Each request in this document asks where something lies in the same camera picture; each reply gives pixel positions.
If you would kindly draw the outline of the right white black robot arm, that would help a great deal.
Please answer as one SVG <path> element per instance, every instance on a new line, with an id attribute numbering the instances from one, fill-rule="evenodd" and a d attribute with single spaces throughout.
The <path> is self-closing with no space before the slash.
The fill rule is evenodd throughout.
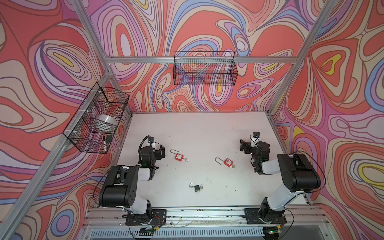
<path id="1" fill-rule="evenodd" d="M 282 177 L 282 184 L 269 197 L 263 199 L 256 214 L 261 221 L 270 223 L 282 217 L 286 206 L 299 195 L 310 193 L 321 187 L 321 178 L 304 154 L 278 154 L 276 160 L 269 159 L 270 145 L 251 138 L 240 140 L 240 151 L 251 155 L 251 165 L 259 175 Z"/>

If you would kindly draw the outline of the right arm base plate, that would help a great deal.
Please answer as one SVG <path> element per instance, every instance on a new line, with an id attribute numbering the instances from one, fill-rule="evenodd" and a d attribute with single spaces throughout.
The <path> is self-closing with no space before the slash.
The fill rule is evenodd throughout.
<path id="1" fill-rule="evenodd" d="M 241 215 L 241 217 L 246 219 L 248 225 L 285 225 L 287 223 L 285 211 L 274 211 L 264 208 L 246 208 L 244 209 L 244 214 Z"/>

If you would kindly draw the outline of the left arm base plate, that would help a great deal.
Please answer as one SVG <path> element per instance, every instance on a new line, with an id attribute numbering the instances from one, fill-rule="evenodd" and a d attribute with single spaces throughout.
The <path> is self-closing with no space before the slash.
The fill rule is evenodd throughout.
<path id="1" fill-rule="evenodd" d="M 127 226 L 161 227 L 166 224 L 166 217 L 166 209 L 154 209 L 143 215 L 134 215 L 132 213 L 122 215 L 122 218 L 126 220 Z"/>

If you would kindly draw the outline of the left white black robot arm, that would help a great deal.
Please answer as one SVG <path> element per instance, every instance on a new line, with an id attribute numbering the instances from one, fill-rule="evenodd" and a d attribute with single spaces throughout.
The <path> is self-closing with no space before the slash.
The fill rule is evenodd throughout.
<path id="1" fill-rule="evenodd" d="M 116 165 L 110 168 L 99 194 L 99 206 L 121 208 L 132 215 L 153 216 L 149 200 L 138 194 L 138 183 L 153 180 L 156 162 L 166 157 L 165 147 L 146 136 L 138 149 L 139 160 L 134 166 Z"/>

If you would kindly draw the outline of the red padlock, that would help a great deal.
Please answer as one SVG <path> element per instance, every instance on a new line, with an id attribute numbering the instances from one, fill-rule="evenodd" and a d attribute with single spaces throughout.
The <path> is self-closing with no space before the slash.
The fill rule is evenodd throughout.
<path id="1" fill-rule="evenodd" d="M 219 165 L 225 165 L 229 168 L 231 168 L 231 165 L 234 164 L 234 162 L 228 158 L 226 158 L 225 160 L 222 160 L 219 157 L 215 158 L 215 162 L 218 163 Z"/>
<path id="2" fill-rule="evenodd" d="M 170 153 L 175 155 L 175 160 L 177 160 L 179 162 L 182 162 L 184 160 L 184 156 L 182 154 L 180 154 L 179 151 L 171 149 Z"/>

